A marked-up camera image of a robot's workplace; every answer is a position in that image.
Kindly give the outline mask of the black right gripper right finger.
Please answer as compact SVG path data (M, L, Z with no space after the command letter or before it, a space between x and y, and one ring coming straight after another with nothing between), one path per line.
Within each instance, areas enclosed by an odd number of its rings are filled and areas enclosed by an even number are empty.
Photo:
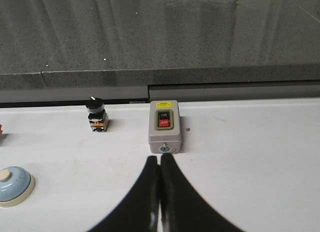
M164 232L240 232L212 208L186 179L170 153L161 156L161 215Z

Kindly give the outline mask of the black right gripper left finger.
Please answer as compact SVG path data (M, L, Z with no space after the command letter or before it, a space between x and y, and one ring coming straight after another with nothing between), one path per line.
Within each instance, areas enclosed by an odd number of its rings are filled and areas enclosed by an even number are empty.
M158 230L158 161L149 156L122 201L91 232L156 232Z

